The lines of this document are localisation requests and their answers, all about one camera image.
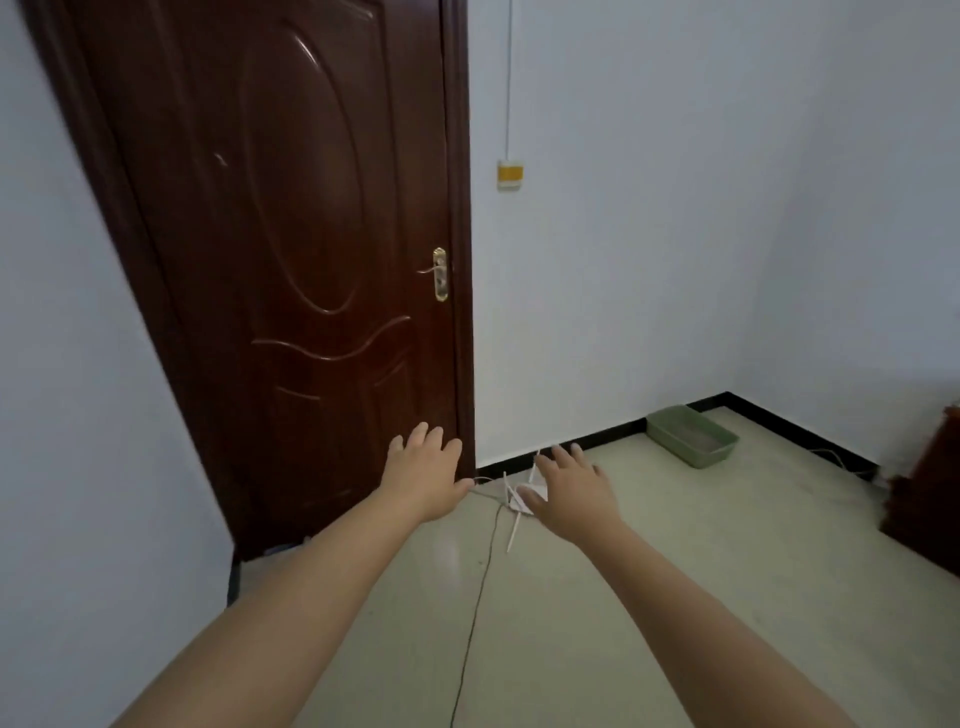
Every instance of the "dark red door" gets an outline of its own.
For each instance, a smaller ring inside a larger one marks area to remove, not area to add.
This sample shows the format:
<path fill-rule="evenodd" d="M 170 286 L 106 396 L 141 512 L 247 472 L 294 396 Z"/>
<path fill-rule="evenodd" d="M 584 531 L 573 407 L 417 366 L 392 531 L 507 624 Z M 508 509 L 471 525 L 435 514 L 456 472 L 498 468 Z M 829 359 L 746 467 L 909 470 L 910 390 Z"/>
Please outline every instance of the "dark red door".
<path fill-rule="evenodd" d="M 456 434 L 438 2 L 70 6 L 261 538 L 311 533 Z"/>

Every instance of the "white wall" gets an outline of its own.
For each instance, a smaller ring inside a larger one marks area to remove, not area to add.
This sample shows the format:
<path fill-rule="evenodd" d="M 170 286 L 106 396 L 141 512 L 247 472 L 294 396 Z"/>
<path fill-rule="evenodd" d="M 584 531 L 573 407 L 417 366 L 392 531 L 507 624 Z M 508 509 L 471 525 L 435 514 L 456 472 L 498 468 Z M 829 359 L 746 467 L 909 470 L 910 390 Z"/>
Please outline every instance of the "white wall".
<path fill-rule="evenodd" d="M 734 388 L 908 470 L 960 398 L 960 5 L 860 0 Z"/>
<path fill-rule="evenodd" d="M 846 0 L 469 4 L 480 464 L 730 389 Z"/>
<path fill-rule="evenodd" d="M 13 0 L 0 4 L 0 724 L 104 726 L 232 544 Z"/>

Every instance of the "green tray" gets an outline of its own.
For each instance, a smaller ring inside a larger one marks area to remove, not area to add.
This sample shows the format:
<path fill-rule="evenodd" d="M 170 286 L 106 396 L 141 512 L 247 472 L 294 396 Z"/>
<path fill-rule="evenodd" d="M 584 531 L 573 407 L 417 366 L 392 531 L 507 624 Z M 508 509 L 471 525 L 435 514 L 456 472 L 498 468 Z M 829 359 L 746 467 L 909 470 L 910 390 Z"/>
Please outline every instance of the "green tray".
<path fill-rule="evenodd" d="M 683 404 L 648 415 L 647 434 L 694 468 L 726 460 L 740 440 L 738 435 Z"/>

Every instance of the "door handle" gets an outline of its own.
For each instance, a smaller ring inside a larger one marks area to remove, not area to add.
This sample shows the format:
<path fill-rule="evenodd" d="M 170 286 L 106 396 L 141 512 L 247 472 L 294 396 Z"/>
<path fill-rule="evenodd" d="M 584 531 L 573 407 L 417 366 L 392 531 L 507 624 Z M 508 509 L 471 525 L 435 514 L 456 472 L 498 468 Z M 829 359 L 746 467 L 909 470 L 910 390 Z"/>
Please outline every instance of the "door handle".
<path fill-rule="evenodd" d="M 418 273 L 433 274 L 433 294 L 437 301 L 446 301 L 450 295 L 449 278 L 446 275 L 446 251 L 443 248 L 435 248 L 433 251 L 433 266 L 425 271 Z"/>

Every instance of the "black baseboard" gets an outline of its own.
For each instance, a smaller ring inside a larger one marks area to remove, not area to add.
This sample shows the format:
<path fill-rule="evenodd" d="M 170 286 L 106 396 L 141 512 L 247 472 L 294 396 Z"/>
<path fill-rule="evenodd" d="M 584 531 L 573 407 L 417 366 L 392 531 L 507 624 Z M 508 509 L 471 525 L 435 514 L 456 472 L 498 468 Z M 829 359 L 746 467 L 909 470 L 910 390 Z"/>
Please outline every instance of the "black baseboard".
<path fill-rule="evenodd" d="M 738 415 L 742 415 L 748 420 L 752 420 L 758 425 L 762 425 L 771 432 L 778 434 L 780 437 L 789 440 L 794 445 L 799 445 L 801 448 L 814 451 L 813 454 L 818 457 L 822 457 L 824 460 L 833 463 L 833 465 L 843 467 L 868 482 L 874 479 L 877 470 L 879 470 L 879 465 L 867 458 L 861 457 L 855 452 L 850 452 L 848 449 L 841 448 L 830 440 L 820 435 L 815 435 L 799 425 L 794 425 L 780 415 L 775 415 L 773 412 L 763 409 L 763 407 L 757 406 L 751 401 L 744 400 L 733 392 L 721 392 L 714 397 L 707 397 L 703 400 L 691 402 L 687 406 L 697 410 L 697 412 L 708 412 L 717 407 L 727 407 Z M 578 437 L 575 440 L 568 440 L 567 442 L 561 443 L 561 445 L 567 449 L 569 449 L 573 443 L 578 443 L 583 449 L 597 448 L 601 445 L 614 442 L 615 440 L 622 440 L 625 437 L 646 431 L 647 419 L 641 417 L 639 420 L 633 420 L 632 422 L 615 427 L 608 427 L 599 432 Z M 831 452 L 835 452 L 836 457 L 831 455 Z M 522 455 L 485 465 L 483 468 L 477 469 L 477 475 L 496 480 L 498 477 L 502 477 L 504 473 L 507 475 L 522 473 L 530 469 L 535 454 L 534 451 L 524 452 Z"/>
<path fill-rule="evenodd" d="M 240 557 L 233 552 L 233 563 L 230 564 L 230 577 L 227 581 L 227 606 L 230 606 L 240 596 Z"/>
<path fill-rule="evenodd" d="M 723 397 L 723 395 L 718 395 L 717 397 L 707 397 L 704 400 L 691 402 L 687 406 L 697 410 L 697 412 L 706 412 L 710 409 L 716 409 L 717 407 L 723 406 L 723 404 L 718 403 L 721 397 Z M 631 422 L 624 423 L 623 425 L 608 427 L 607 429 L 602 429 L 599 432 L 593 432 L 590 435 L 578 437 L 575 440 L 567 440 L 564 443 L 560 443 L 560 445 L 565 449 L 570 449 L 570 446 L 573 445 L 573 443 L 577 443 L 583 449 L 599 448 L 601 445 L 606 445 L 607 443 L 612 443 L 616 440 L 622 440 L 625 437 L 630 437 L 631 435 L 637 435 L 646 431 L 647 418 L 641 417 L 639 420 L 633 420 Z M 522 455 L 517 455 L 516 457 L 507 458 L 506 460 L 500 460 L 499 462 L 485 465 L 483 468 L 477 469 L 477 475 L 480 477 L 488 477 L 491 480 L 496 480 L 498 477 L 503 477 L 504 473 L 507 475 L 513 475 L 514 473 L 528 471 L 530 470 L 530 466 L 533 464 L 534 455 L 536 454 L 537 452 L 535 450 L 531 450 L 530 452 L 524 452 Z"/>
<path fill-rule="evenodd" d="M 874 479 L 880 469 L 880 466 L 872 460 L 868 460 L 855 452 L 850 452 L 846 448 L 841 448 L 827 438 L 816 435 L 799 425 L 794 425 L 780 415 L 775 415 L 770 410 L 744 400 L 733 392 L 724 392 L 717 399 L 720 402 L 718 406 L 727 407 L 738 415 L 753 420 L 758 425 L 766 427 L 794 445 L 812 451 L 817 457 L 822 457 L 833 465 L 850 471 L 868 483 Z M 836 453 L 836 457 L 831 455 L 831 452 Z"/>

